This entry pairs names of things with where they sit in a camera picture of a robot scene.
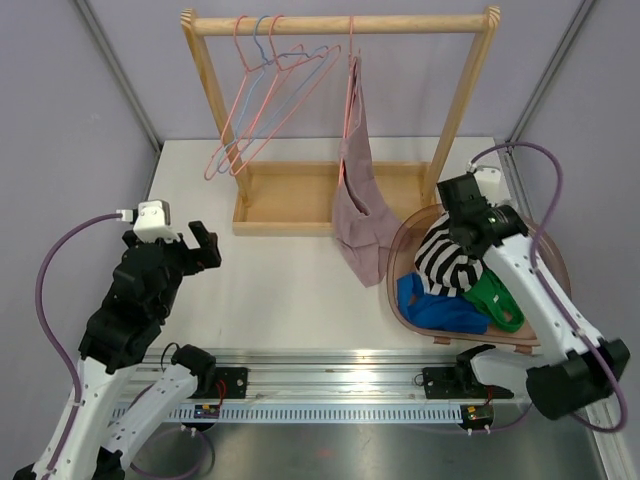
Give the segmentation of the blue tank top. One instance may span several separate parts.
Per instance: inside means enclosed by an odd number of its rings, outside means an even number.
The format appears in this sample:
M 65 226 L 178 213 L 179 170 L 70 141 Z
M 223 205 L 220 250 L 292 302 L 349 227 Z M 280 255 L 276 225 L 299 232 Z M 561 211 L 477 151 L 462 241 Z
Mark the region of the blue tank top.
M 396 304 L 401 317 L 419 329 L 485 334 L 490 324 L 490 318 L 463 297 L 427 293 L 416 273 L 396 280 Z

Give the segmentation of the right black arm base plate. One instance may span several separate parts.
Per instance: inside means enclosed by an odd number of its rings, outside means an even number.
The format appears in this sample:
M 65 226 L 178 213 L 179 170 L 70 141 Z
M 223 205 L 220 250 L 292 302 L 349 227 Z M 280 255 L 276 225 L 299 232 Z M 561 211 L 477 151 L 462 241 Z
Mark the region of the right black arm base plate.
M 481 384 L 468 369 L 456 366 L 425 367 L 414 377 L 431 400 L 510 400 L 515 397 L 508 389 Z

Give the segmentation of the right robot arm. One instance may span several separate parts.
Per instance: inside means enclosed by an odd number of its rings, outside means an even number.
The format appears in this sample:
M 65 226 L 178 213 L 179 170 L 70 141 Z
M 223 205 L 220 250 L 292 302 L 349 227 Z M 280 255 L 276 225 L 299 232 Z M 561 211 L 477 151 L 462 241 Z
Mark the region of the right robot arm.
M 491 206 L 471 173 L 437 188 L 452 239 L 505 285 L 541 347 L 538 356 L 491 346 L 468 351 L 468 363 L 453 374 L 456 389 L 476 396 L 487 386 L 502 387 L 528 396 L 550 420 L 619 395 L 629 349 L 620 339 L 605 340 L 572 303 L 538 255 L 542 232 L 530 236 L 512 207 Z

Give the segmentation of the green tank top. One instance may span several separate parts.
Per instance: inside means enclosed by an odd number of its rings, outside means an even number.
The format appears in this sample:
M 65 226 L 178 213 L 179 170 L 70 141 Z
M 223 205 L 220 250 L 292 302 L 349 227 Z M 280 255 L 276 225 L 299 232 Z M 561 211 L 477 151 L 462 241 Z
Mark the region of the green tank top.
M 463 294 L 493 326 L 507 333 L 517 332 L 525 323 L 525 316 L 506 286 L 489 269 L 485 269 L 473 287 Z

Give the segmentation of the black white striped tank top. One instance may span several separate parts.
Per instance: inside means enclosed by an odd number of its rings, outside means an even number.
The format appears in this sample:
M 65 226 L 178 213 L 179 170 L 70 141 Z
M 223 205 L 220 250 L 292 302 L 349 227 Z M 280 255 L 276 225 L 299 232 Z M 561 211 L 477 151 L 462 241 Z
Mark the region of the black white striped tank top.
M 449 215 L 443 213 L 428 229 L 414 257 L 414 266 L 426 293 L 457 297 L 480 280 L 484 265 L 466 255 L 451 240 Z

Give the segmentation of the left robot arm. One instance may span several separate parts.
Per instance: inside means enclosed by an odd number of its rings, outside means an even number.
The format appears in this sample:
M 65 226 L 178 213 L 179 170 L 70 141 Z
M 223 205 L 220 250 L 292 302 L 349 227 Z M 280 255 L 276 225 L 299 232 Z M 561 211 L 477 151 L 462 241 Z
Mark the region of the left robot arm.
M 87 321 L 77 363 L 53 335 L 43 296 L 36 296 L 38 320 L 68 367 L 73 389 L 45 451 L 15 478 L 122 479 L 176 406 L 214 390 L 215 357 L 185 345 L 160 379 L 119 420 L 112 418 L 122 391 L 159 336 L 182 280 L 221 264 L 216 234 L 200 221 L 189 228 L 198 243 L 194 249 L 172 231 L 155 233 L 148 242 L 132 230 L 124 233 L 127 249 L 101 306 Z

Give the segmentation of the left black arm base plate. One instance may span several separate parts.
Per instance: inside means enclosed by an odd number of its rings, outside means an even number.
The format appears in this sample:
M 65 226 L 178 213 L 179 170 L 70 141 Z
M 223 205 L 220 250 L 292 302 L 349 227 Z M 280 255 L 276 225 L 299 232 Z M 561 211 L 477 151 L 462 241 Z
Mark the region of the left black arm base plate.
M 245 399 L 249 380 L 249 369 L 246 367 L 217 367 L 211 387 L 206 392 L 194 393 L 191 399 L 209 401 Z

